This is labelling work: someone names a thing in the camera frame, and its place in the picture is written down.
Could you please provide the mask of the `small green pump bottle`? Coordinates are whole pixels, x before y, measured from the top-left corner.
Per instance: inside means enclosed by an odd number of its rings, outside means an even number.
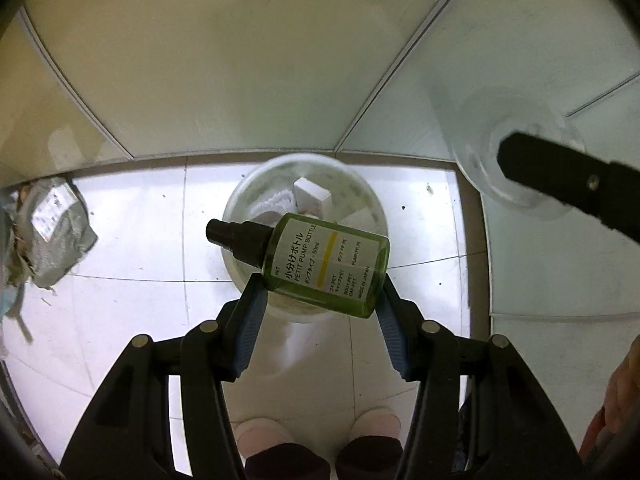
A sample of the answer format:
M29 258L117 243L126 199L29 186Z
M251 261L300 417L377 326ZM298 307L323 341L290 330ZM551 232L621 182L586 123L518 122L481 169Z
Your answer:
M300 214L276 226L212 219L205 234L262 272L270 292L353 318L370 318L390 258L383 235Z

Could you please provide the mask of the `clear plastic cup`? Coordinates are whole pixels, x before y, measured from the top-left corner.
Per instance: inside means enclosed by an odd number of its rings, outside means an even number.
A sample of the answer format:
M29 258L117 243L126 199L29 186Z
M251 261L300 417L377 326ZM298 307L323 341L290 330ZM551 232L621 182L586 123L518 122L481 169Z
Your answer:
M570 210L550 190L563 153L585 153L578 130L544 102L507 88L482 89L460 106L448 141L478 192L541 220Z

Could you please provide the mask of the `right pink slipper foot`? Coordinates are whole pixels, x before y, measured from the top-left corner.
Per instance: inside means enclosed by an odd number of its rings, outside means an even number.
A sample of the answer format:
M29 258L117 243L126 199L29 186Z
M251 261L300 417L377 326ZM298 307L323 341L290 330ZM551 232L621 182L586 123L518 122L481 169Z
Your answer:
M361 414L349 431L349 441L363 437L398 439L401 421L390 408L374 408Z

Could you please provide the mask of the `pink slipper foot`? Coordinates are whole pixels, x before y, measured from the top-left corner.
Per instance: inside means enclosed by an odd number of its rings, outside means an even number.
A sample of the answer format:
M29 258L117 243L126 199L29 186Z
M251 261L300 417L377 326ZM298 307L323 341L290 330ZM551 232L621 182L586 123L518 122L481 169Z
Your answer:
M275 446L294 442L288 430L268 418L241 422L234 430L234 437L241 456L246 460Z
M361 414L349 431L349 441L363 437L398 439L401 421L390 408L374 408Z

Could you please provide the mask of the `left pink slipper foot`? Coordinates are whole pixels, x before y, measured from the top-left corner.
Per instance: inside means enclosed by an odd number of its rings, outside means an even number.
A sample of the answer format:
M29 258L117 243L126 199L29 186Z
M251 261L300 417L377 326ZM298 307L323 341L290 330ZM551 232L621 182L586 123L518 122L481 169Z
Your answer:
M234 430L234 437L241 456L246 460L275 446L294 442L288 430L268 418L241 422Z

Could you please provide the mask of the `small white box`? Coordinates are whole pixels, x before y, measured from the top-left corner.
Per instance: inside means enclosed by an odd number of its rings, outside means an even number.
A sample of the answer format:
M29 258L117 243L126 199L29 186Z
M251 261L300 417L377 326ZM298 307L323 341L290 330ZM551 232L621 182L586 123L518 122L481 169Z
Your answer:
M324 211L332 206L331 192L306 178L294 182L293 192L299 211Z

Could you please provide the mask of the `crumpled grey plastic bag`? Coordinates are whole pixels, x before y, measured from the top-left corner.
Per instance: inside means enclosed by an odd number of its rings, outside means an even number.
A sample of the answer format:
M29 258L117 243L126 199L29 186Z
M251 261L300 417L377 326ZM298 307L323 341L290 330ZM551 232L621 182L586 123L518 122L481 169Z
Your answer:
M85 201L62 177L22 185L10 218L18 276L39 288L58 284L98 240Z

